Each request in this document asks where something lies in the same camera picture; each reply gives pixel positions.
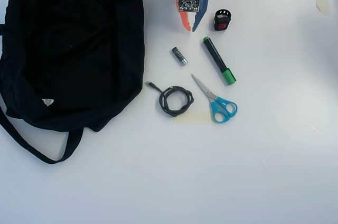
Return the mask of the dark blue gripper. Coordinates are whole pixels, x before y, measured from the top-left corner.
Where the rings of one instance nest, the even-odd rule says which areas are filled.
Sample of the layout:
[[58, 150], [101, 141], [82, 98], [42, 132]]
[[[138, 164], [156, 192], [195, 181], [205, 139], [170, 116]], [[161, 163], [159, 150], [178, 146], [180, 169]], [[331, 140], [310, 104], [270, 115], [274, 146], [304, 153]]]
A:
[[[209, 0], [200, 0], [200, 11], [195, 15], [195, 21], [193, 24], [192, 32], [195, 32], [198, 28], [200, 22], [202, 21], [207, 9], [208, 9]], [[178, 9], [179, 15], [181, 17], [182, 24], [187, 31], [191, 31], [191, 26], [189, 23], [189, 18], [187, 12], [179, 11], [179, 2], [176, 1], [176, 7]]]

